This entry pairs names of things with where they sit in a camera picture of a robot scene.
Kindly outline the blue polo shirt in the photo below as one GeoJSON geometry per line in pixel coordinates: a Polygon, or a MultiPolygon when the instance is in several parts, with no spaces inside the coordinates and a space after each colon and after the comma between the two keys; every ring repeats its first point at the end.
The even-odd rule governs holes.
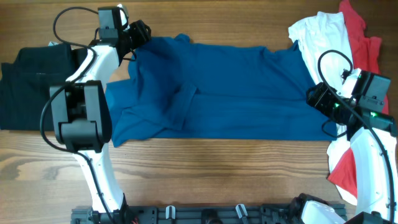
{"type": "Polygon", "coordinates": [[[298,44],[194,44],[155,37],[136,50],[129,78],[106,87],[112,142],[150,138],[331,141],[336,124],[309,106],[314,86],[298,44]]]}

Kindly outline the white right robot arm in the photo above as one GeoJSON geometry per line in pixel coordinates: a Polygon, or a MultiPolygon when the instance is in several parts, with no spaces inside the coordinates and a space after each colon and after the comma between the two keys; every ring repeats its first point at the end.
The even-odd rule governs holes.
{"type": "Polygon", "coordinates": [[[307,104],[332,122],[346,126],[356,167],[356,213],[379,214],[383,223],[397,223],[397,168],[394,161],[397,129],[394,118],[336,94],[326,83],[306,92],[307,104]]]}

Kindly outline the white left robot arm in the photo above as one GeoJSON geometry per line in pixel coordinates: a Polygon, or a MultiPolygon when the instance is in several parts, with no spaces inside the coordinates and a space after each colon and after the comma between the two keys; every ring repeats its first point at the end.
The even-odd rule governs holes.
{"type": "Polygon", "coordinates": [[[112,124],[104,88],[125,56],[150,39],[150,27],[142,20],[101,25],[99,39],[78,49],[76,71],[65,83],[50,87],[42,110],[42,116],[52,113],[56,148],[79,162],[98,217],[112,218],[126,205],[109,157],[112,124]]]}

